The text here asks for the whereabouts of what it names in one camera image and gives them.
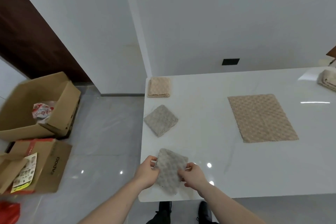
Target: white table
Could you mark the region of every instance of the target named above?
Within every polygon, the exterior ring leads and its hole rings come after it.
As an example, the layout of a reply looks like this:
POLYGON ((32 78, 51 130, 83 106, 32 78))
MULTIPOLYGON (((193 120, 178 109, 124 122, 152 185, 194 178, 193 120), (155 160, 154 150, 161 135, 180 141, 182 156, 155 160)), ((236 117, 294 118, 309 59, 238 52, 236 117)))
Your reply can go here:
MULTIPOLYGON (((159 138, 143 124, 141 162, 161 148, 170 149, 189 157, 209 182, 233 198, 336 193, 336 92, 316 83, 324 69, 336 71, 316 67, 169 76, 171 96, 146 96, 144 117, 164 104, 179 121, 159 138), (256 94, 275 94, 298 141, 243 143, 227 97, 256 94)), ((157 185, 139 195, 142 202, 196 199, 198 193, 183 183, 175 196, 157 185)))

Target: person's left arm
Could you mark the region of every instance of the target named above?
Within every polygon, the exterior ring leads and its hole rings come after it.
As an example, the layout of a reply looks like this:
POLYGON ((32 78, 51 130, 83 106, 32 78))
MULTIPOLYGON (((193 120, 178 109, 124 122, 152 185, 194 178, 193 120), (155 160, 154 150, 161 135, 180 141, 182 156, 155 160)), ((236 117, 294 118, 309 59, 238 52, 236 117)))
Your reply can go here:
POLYGON ((78 224, 123 224, 140 192, 156 182, 160 170, 152 169, 154 167, 152 160, 156 161, 157 158, 148 156, 137 168, 130 182, 78 224))

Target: person's left hand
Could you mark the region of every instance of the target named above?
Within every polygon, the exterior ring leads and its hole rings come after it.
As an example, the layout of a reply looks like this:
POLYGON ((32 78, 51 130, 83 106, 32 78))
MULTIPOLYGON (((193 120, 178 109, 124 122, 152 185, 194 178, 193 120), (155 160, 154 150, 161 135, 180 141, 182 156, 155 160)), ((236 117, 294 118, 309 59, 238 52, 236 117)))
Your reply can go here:
POLYGON ((148 156, 144 162, 138 166, 135 175, 133 177, 133 180, 139 184, 141 189, 147 189, 151 187, 158 178, 159 169, 152 169, 154 167, 155 163, 152 162, 157 160, 157 157, 154 156, 148 156))

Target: gray tile floor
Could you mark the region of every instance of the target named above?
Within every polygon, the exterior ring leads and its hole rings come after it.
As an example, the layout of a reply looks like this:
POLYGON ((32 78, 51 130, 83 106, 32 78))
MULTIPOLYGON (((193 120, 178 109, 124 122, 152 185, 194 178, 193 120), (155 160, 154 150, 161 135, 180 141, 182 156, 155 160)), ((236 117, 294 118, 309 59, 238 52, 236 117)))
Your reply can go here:
MULTIPOLYGON (((144 97, 101 97, 94 86, 81 89, 59 190, 6 198, 22 205, 18 224, 75 224, 130 180, 139 164, 144 97)), ((334 194, 237 201, 267 223, 336 223, 334 194)), ((174 202, 172 223, 197 223, 198 204, 174 202)), ((125 223, 146 223, 157 209, 157 202, 136 200, 125 223)))

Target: white wall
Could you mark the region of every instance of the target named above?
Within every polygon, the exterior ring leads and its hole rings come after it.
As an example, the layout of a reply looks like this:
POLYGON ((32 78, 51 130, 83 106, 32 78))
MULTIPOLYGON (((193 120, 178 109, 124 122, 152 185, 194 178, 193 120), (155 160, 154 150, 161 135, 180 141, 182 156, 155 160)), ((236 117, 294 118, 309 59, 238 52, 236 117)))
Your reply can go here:
POLYGON ((317 66, 336 45, 336 0, 136 1, 153 75, 317 66))
POLYGON ((127 0, 30 0, 100 93, 144 93, 146 72, 127 0))
MULTIPOLYGON (((26 79, 24 75, 0 58, 0 108, 15 86, 26 79)), ((0 140, 0 153, 6 149, 7 145, 8 142, 0 140)))

